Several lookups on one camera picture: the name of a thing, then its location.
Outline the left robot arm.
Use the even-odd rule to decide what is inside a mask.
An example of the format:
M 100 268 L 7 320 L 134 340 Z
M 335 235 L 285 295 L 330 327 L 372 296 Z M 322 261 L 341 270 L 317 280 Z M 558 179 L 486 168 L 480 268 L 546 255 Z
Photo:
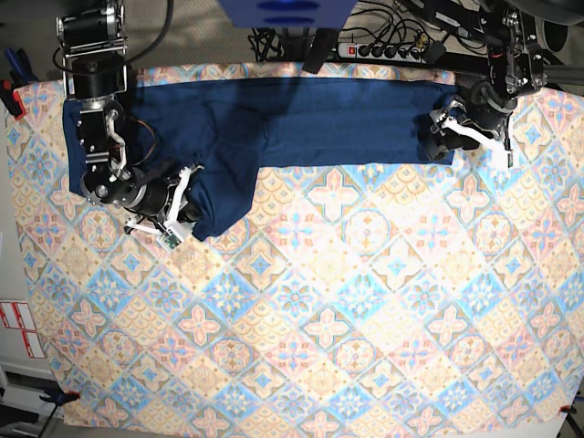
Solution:
M 520 98 L 545 86 L 580 85 L 583 71 L 551 60 L 541 44 L 537 20 L 561 29 L 583 20 L 580 1 L 482 1 L 470 10 L 453 1 L 424 1 L 414 13 L 450 36 L 485 46 L 480 80 L 463 86 L 433 109 L 419 130 L 420 154 L 440 162 L 456 150 L 483 148 L 494 165 L 508 170 L 519 159 L 509 125 Z

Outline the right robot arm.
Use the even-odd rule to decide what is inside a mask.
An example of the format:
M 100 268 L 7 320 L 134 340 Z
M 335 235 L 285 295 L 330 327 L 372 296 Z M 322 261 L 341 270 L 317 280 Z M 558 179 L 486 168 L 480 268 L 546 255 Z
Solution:
M 125 10 L 121 1 L 96 1 L 57 19 L 54 65 L 65 98 L 79 104 L 74 121 L 84 150 L 80 189 L 89 202 L 116 204 L 131 214 L 124 231 L 153 235 L 167 251 L 184 242 L 201 216 L 186 196 L 201 164 L 174 159 L 144 171 L 132 162 L 122 129 L 131 117 L 119 97 L 129 89 Z

